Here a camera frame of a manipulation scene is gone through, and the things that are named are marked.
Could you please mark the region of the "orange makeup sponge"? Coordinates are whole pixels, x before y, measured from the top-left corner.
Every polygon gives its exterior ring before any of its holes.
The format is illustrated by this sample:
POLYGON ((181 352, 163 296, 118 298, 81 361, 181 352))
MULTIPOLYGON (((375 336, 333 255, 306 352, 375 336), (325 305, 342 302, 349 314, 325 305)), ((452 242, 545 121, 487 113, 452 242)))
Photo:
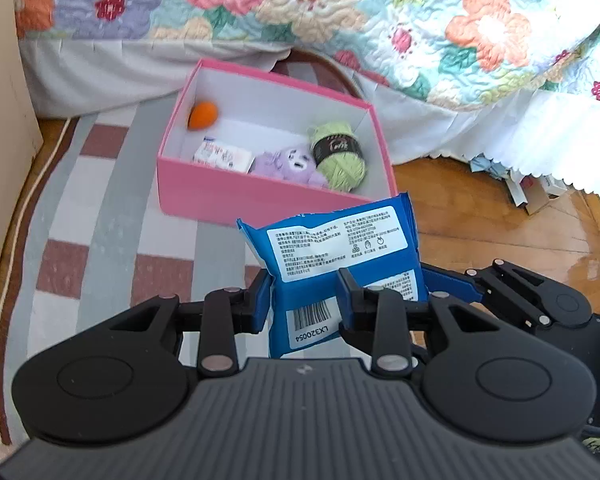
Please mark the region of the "orange makeup sponge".
POLYGON ((218 107, 210 101, 199 101, 191 109, 187 119, 187 129, 198 131, 210 128, 219 117, 218 107))

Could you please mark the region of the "purple plush toy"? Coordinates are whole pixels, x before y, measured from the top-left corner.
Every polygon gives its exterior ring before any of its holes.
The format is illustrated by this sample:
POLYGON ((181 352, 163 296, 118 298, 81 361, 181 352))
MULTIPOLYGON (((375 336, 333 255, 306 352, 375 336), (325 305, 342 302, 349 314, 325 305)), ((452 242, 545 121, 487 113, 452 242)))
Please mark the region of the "purple plush toy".
POLYGON ((328 188, 326 178, 317 170, 310 150, 304 145, 258 155, 252 163, 250 174, 314 188, 328 188))

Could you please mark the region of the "pink cardboard box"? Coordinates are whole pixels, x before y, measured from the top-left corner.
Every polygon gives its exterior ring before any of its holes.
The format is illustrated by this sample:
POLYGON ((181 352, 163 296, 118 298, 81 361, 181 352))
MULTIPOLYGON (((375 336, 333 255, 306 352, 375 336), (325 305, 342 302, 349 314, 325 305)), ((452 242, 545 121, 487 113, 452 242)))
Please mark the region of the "pink cardboard box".
POLYGON ((296 214, 329 212, 395 196, 396 180, 374 108, 353 96, 256 68, 204 58, 175 102, 157 155, 159 204, 165 214, 231 226, 267 226, 296 214), (213 102, 213 126, 187 129, 190 109, 213 102), (313 129, 348 122, 360 142, 366 176, 350 193, 215 169, 193 162, 205 136, 260 155, 308 144, 313 129))

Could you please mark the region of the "paper scraps under bed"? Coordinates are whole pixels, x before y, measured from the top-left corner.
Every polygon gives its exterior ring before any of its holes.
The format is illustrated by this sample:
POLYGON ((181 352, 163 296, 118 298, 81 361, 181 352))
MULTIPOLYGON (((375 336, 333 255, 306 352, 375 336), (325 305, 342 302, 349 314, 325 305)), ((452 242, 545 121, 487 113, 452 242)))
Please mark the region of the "paper scraps under bed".
POLYGON ((477 174, 494 177, 505 197, 489 209, 500 243, 600 257, 600 199, 552 177, 523 176, 478 157, 477 174))

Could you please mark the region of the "floral quilt bedspread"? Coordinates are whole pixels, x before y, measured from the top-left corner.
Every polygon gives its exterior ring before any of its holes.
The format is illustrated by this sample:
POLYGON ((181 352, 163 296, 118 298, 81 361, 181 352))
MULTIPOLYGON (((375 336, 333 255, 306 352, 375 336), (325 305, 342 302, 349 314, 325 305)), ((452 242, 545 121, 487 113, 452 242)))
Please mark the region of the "floral quilt bedspread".
POLYGON ((177 87, 200 58, 292 50, 474 110, 542 84, 600 29, 600 0, 14 0, 34 106, 103 110, 177 87))

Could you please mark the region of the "white tissue pack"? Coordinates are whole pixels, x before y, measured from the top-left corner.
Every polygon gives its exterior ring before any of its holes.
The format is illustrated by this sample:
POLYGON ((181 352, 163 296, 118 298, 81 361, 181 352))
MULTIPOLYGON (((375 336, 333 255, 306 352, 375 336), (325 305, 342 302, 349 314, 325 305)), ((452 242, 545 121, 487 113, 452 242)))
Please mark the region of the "white tissue pack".
POLYGON ((250 151, 208 136, 204 137, 193 156, 196 164, 238 174, 248 174, 253 161, 254 155, 250 151))

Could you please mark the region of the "green yarn ball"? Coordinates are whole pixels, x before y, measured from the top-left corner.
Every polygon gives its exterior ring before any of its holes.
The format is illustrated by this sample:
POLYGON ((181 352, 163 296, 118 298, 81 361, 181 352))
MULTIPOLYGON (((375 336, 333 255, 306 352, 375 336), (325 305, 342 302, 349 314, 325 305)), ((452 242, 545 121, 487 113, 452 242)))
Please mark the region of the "green yarn ball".
POLYGON ((317 171, 331 190, 349 193, 363 182, 366 161, 348 122, 326 122, 315 127, 311 152, 317 171))

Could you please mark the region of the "striped checkered rug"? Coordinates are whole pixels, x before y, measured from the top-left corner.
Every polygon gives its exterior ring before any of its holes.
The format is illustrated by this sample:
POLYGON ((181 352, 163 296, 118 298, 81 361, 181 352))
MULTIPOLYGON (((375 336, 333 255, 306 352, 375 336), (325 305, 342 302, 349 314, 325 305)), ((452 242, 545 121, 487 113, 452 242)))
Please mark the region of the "striped checkered rug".
MULTIPOLYGON (((271 73, 358 99, 338 72, 326 58, 306 55, 271 73)), ((0 445, 27 437, 12 381, 31 356, 151 297, 198 301, 213 289, 245 287, 259 271, 236 226, 244 220, 226 226, 160 207, 158 149, 184 84, 82 116, 34 190, 0 297, 0 445)))

